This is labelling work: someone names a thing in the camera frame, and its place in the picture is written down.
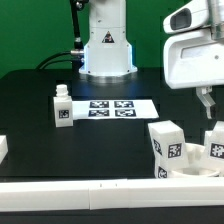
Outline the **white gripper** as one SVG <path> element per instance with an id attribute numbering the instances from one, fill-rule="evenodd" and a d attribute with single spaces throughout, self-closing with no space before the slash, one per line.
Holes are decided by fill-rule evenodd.
<path id="1" fill-rule="evenodd" d="M 211 86 L 224 84 L 224 40 L 213 40 L 209 28 L 174 35 L 164 45 L 163 62 L 169 87 L 197 87 L 196 95 L 211 119 Z"/>

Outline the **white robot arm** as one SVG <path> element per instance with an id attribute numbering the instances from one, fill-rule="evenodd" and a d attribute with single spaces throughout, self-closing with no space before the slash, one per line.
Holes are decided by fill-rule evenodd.
<path id="1" fill-rule="evenodd" d="M 80 73 L 101 80 L 133 73 L 126 39 L 126 0 L 90 0 L 90 38 Z M 224 85 L 224 0 L 191 0 L 163 21 L 170 35 L 163 48 L 165 81 L 172 89 L 194 88 L 212 116 L 212 88 Z"/>

